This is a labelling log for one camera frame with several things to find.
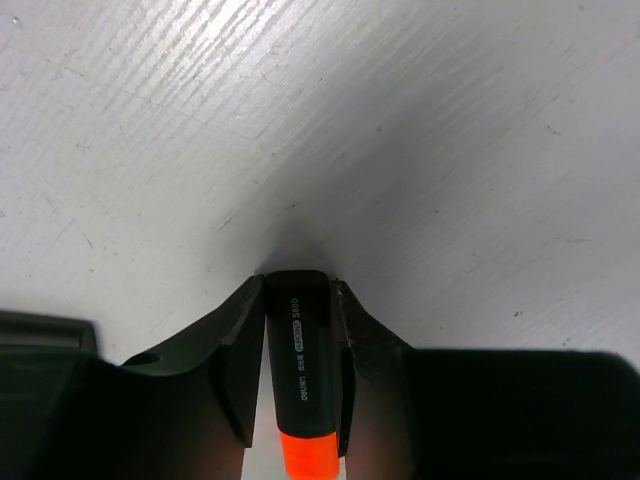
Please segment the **orange cap black highlighter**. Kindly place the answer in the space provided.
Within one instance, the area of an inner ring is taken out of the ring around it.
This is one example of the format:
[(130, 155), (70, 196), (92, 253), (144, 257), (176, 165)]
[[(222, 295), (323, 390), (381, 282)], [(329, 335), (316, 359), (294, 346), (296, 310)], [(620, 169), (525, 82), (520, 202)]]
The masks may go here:
[(270, 273), (264, 303), (286, 473), (291, 479), (336, 479), (329, 279), (315, 270)]

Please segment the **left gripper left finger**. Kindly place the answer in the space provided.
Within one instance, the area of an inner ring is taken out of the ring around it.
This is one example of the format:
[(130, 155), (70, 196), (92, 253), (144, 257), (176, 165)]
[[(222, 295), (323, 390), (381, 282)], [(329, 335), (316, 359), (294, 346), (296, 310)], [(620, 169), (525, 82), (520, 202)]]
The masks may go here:
[(263, 280), (122, 364), (86, 320), (1, 315), (5, 479), (237, 479), (251, 446)]

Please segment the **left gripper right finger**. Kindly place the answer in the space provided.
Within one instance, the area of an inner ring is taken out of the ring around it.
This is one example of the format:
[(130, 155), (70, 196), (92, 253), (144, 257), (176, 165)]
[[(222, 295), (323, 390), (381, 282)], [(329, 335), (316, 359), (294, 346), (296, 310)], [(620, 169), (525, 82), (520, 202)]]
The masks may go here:
[(635, 479), (639, 374), (607, 352), (420, 349), (332, 285), (350, 479)]

